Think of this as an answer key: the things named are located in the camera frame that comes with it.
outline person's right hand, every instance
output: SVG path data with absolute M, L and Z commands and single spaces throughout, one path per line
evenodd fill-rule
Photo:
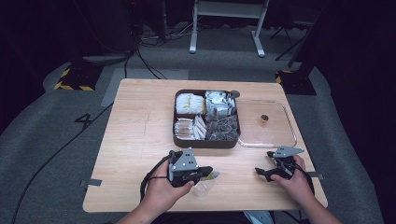
M 305 171 L 304 160 L 297 155 L 294 155 L 293 158 L 296 164 L 301 166 Z M 285 179 L 279 175 L 271 175 L 271 179 L 282 186 L 288 192 L 289 196 L 299 204 L 315 199 L 315 195 L 312 193 L 311 188 L 309 188 L 305 174 L 298 169 L 295 169 L 291 179 Z

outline yellow black tape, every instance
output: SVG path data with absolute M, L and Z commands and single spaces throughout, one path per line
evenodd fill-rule
M 275 72 L 275 77 L 276 77 L 276 83 L 282 85 L 282 78 L 280 77 L 281 74 L 286 74 L 286 73 L 293 73 L 293 71 L 289 70 L 280 70 Z
M 68 91 L 94 91 L 97 78 L 99 78 L 102 71 L 101 69 L 99 71 L 98 68 L 96 68 L 95 70 L 97 71 L 95 71 L 93 76 L 80 76 L 79 74 L 76 74 L 73 69 L 71 69 L 71 65 L 68 65 L 64 72 L 61 74 L 61 77 L 56 83 L 54 89 L 62 89 Z

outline wooden table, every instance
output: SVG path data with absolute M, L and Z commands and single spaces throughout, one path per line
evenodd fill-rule
M 144 176 L 169 150 L 180 150 L 173 142 L 175 94 L 179 90 L 238 90 L 241 100 L 277 100 L 289 114 L 306 171 L 315 171 L 306 151 L 282 87 L 276 83 L 124 79 L 113 105 L 102 145 L 92 172 L 100 186 L 89 186 L 83 208 L 87 212 L 129 212 L 140 200 Z M 275 148 L 196 148 L 200 166 L 212 166 L 220 175 L 205 198 L 192 193 L 182 197 L 170 211 L 243 211 L 298 209 L 277 183 L 268 183 L 255 167 L 274 169 L 266 152 Z M 316 197 L 327 199 L 317 178 Z

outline leg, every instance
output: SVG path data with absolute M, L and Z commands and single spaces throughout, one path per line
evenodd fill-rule
M 262 13 L 259 17 L 259 22 L 257 23 L 256 31 L 251 32 L 251 35 L 252 35 L 253 41 L 254 41 L 254 45 L 256 46 L 257 53 L 259 54 L 259 57 L 265 56 L 264 49 L 262 48 L 262 43 L 260 42 L 260 39 L 259 39 L 259 34 L 260 34 L 260 30 L 262 29 L 262 23 L 265 18 L 265 13 L 267 12 L 268 3 L 269 3 L 269 0 L 266 0 L 264 2 L 264 4 L 262 5 Z
M 197 51 L 197 23 L 198 23 L 198 0 L 195 0 L 194 4 L 194 16 L 193 16 L 192 34 L 190 42 L 190 53 Z
M 281 55 L 279 55 L 277 58 L 275 58 L 275 61 L 278 61 L 283 55 L 291 51 L 294 47 L 296 47 L 298 44 L 300 44 L 301 41 L 303 41 L 304 37 L 299 39 L 297 42 L 295 42 L 293 45 L 291 45 L 285 52 L 283 52 Z

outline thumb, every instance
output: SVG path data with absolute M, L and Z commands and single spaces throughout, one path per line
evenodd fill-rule
M 187 194 L 188 192 L 190 192 L 191 188 L 194 186 L 194 182 L 193 181 L 189 181 L 188 183 L 186 183 L 184 186 L 179 187 L 179 193 L 180 193 L 180 197 Z

